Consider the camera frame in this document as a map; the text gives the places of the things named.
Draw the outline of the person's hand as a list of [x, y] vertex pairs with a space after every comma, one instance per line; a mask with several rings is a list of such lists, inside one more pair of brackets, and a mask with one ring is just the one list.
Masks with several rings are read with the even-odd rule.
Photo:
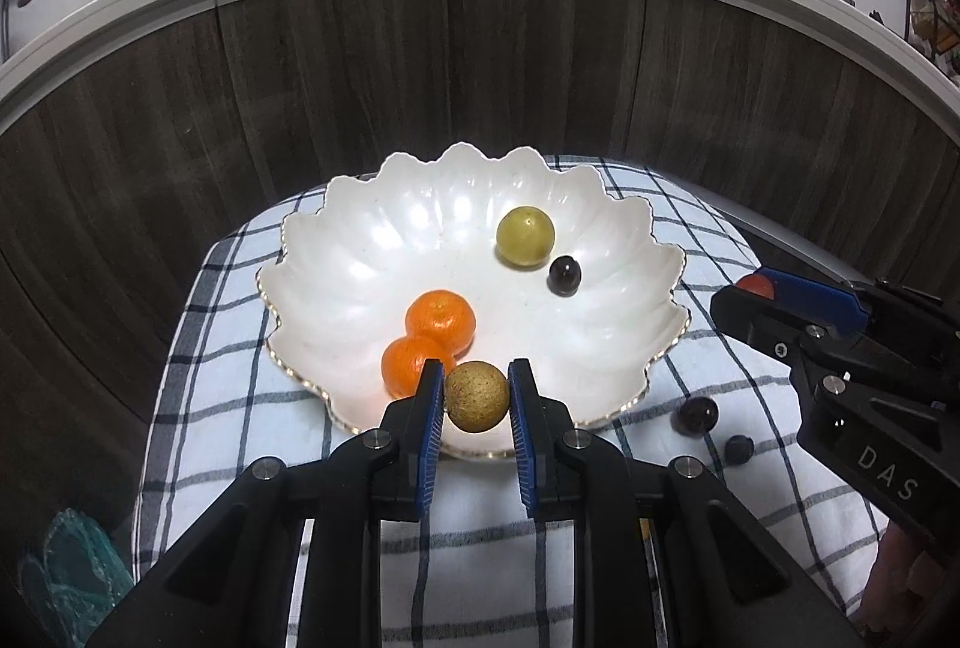
[[862, 632], [898, 632], [923, 611], [946, 572], [895, 523], [878, 541], [854, 623]]

